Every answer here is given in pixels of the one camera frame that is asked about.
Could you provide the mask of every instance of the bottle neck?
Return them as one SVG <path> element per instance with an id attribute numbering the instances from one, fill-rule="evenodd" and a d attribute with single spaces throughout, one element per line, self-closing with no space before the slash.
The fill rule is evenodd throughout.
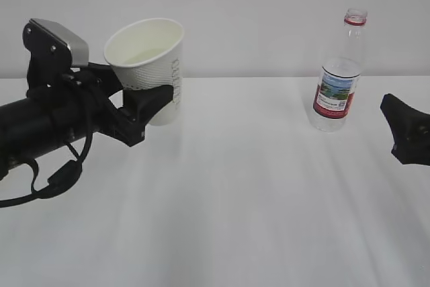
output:
<path id="1" fill-rule="evenodd" d="M 345 23 L 343 26 L 343 46 L 341 56 L 355 63 L 364 63 L 365 27 Z"/>

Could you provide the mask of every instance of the robotic arm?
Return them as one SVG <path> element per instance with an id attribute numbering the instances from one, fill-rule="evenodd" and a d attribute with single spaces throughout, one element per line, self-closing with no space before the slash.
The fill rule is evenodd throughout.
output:
<path id="1" fill-rule="evenodd" d="M 33 169 L 34 178 L 31 194 L 0 201 L 0 208 L 66 192 L 81 175 L 94 132 L 134 146 L 144 140 L 149 120 L 173 98 L 170 85 L 123 90 L 109 66 L 88 61 L 87 43 L 56 22 L 31 19 L 23 41 L 31 52 L 29 89 L 27 98 L 0 107 L 0 180 L 21 164 Z M 117 109 L 109 97 L 119 91 L 124 106 Z M 78 154 L 71 143 L 83 137 Z M 36 190 L 36 158 L 63 146 L 76 160 L 65 163 L 48 179 L 48 186 Z"/>

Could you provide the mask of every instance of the bottle label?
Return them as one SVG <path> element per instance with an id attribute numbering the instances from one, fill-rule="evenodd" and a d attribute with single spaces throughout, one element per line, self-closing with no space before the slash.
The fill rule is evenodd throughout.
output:
<path id="1" fill-rule="evenodd" d="M 338 77 L 324 68 L 314 99 L 315 111 L 330 119 L 341 119 L 348 114 L 354 97 L 359 75 L 355 77 Z"/>

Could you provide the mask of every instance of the red label band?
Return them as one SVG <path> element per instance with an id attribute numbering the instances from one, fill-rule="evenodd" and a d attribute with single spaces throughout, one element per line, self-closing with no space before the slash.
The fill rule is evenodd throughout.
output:
<path id="1" fill-rule="evenodd" d="M 342 119 L 346 117 L 349 111 L 349 107 L 351 106 L 352 99 L 354 98 L 354 93 L 351 93 L 348 95 L 347 103 L 345 105 L 345 109 L 343 111 L 332 111 L 328 110 L 326 108 L 323 108 L 319 104 L 317 104 L 318 95 L 320 93 L 320 86 L 316 88 L 316 94 L 314 98 L 314 110 L 320 114 L 323 117 L 330 118 L 330 119 Z"/>

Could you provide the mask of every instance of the landscape image on label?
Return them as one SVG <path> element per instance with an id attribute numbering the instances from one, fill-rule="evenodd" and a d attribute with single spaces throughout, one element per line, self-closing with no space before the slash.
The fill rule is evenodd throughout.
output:
<path id="1" fill-rule="evenodd" d="M 322 95 L 334 100 L 348 99 L 353 80 L 338 79 L 326 73 L 323 75 L 322 79 L 320 87 L 320 93 Z"/>

